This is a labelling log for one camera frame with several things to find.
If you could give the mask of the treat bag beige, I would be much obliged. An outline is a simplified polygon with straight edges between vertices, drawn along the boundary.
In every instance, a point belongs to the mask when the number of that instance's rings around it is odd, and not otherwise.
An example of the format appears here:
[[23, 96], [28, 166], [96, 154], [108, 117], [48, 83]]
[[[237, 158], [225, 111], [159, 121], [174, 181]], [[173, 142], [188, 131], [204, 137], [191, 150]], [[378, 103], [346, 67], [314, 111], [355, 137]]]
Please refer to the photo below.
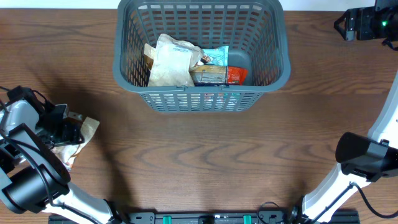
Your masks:
[[152, 69], [155, 59], [155, 48], [149, 44], [144, 45], [144, 61], [148, 70]]

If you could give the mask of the grey plastic basket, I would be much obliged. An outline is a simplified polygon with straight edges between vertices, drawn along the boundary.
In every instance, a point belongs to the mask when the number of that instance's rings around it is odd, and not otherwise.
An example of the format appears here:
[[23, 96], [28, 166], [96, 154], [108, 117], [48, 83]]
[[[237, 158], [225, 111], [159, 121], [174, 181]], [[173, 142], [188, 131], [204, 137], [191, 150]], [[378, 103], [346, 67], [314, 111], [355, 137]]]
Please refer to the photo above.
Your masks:
[[[171, 63], [187, 56], [187, 77], [153, 84], [160, 37], [169, 36]], [[122, 0], [118, 6], [113, 75], [162, 113], [249, 109], [282, 88], [291, 66], [284, 11], [278, 0]]]

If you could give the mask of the small teal wipes packet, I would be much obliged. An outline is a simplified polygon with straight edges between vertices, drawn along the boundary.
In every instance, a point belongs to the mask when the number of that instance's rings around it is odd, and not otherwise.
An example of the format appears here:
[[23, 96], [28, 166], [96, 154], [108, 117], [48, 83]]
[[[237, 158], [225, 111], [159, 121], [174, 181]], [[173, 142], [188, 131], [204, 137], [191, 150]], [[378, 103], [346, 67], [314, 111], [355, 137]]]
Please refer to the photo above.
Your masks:
[[203, 49], [201, 62], [208, 65], [228, 65], [229, 47], [222, 46], [215, 49]]

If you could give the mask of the spaghetti pack red ends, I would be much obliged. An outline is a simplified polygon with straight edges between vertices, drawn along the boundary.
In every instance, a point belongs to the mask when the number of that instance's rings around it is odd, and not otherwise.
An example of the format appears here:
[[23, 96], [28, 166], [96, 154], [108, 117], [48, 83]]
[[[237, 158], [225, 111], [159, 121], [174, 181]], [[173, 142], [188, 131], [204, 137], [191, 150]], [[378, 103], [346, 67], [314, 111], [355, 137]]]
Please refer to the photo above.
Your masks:
[[190, 72], [196, 86], [243, 85], [248, 70], [240, 67], [202, 65]]

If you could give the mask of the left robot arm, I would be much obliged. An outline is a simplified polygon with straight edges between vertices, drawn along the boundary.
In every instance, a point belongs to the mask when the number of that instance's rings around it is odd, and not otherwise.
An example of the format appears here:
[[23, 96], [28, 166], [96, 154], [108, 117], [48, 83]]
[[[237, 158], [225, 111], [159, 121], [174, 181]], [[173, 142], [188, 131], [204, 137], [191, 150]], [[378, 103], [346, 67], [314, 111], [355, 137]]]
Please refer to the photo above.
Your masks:
[[1, 202], [14, 213], [52, 213], [75, 223], [122, 223], [108, 201], [72, 183], [73, 153], [84, 144], [83, 121], [30, 88], [6, 91], [1, 103]]

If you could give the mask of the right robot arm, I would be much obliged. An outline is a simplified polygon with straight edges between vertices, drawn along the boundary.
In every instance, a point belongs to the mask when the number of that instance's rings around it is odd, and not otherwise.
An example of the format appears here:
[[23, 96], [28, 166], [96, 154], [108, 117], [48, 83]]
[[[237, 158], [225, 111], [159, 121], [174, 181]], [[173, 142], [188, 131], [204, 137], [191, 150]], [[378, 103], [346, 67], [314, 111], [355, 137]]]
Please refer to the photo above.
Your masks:
[[[348, 9], [334, 23], [346, 41], [381, 39], [397, 50], [397, 1]], [[303, 196], [286, 223], [328, 223], [356, 192], [381, 178], [397, 176], [397, 82], [366, 137], [346, 132], [338, 141], [336, 164], [320, 185]]]

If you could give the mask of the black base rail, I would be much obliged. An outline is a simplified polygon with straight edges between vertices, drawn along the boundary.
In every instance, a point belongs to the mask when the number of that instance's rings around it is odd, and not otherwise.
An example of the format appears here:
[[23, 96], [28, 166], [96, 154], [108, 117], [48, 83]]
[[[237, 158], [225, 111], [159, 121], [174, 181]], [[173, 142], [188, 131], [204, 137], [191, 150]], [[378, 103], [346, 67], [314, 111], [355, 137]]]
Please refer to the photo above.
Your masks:
[[[131, 213], [127, 220], [133, 224], [259, 224], [283, 223], [287, 215], [282, 210], [263, 210], [257, 213]], [[48, 224], [76, 223], [60, 215], [49, 216]], [[335, 212], [331, 224], [360, 224], [359, 213], [353, 210]]]

